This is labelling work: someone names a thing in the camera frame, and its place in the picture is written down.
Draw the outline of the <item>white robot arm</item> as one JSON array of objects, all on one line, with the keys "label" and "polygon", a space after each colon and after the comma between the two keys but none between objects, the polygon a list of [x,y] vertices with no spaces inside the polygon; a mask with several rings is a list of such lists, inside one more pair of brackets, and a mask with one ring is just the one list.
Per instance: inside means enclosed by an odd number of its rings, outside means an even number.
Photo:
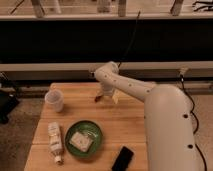
[{"label": "white robot arm", "polygon": [[199,171],[187,95],[171,84],[156,84],[121,76],[107,62],[94,72],[103,95],[116,89],[144,103],[148,171]]}]

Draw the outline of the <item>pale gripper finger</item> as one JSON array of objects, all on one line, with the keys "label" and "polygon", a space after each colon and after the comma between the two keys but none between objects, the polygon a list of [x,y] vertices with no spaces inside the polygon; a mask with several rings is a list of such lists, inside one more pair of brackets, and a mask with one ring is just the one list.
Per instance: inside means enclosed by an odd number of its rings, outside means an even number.
[{"label": "pale gripper finger", "polygon": [[119,102],[119,91],[118,90],[115,90],[113,96],[112,96],[112,100],[115,104],[117,104]]}]

